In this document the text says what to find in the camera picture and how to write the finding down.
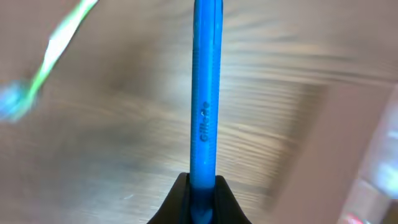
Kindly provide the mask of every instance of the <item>blue toothbrush head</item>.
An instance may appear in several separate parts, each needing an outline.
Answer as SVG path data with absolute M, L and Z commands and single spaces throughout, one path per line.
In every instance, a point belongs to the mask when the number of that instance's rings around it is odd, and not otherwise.
M 0 121 L 13 122 L 21 117 L 27 91 L 27 85 L 21 81 L 0 88 Z

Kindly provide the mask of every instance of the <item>wooden surface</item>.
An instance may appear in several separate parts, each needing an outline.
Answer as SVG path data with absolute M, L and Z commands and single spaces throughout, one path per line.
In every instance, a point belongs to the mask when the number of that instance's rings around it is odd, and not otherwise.
M 0 2 L 0 82 L 29 77 L 76 0 Z M 265 223 L 331 82 L 397 79 L 394 1 L 224 2 L 217 172 Z M 146 223 L 189 168 L 193 1 L 101 0 L 37 107 L 0 124 L 0 223 Z

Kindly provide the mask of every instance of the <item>wooden table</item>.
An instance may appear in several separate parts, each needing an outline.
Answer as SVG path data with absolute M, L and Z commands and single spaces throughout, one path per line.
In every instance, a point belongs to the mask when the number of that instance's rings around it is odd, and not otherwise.
M 77 0 L 0 2 L 0 82 Z M 224 2 L 217 172 L 253 223 L 323 86 L 397 80 L 397 3 Z M 0 124 L 0 223 L 146 223 L 189 169 L 193 1 L 101 0 L 37 107 Z

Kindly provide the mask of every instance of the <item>wood grain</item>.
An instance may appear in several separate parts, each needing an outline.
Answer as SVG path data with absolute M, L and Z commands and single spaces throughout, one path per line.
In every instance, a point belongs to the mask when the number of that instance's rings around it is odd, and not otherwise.
M 2 83 L 35 71 L 76 2 L 0 2 Z M 395 5 L 224 2 L 217 172 L 253 223 L 323 85 L 397 80 Z M 189 168 L 192 18 L 193 1 L 99 2 L 37 107 L 0 125 L 0 223 L 153 216 Z

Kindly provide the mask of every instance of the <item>blue plastic handle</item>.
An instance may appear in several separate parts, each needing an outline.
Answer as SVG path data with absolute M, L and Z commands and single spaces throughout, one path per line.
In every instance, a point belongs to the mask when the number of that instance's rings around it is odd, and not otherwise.
M 194 223 L 213 216 L 216 179 L 223 1 L 196 0 L 193 21 L 191 111 L 191 214 Z

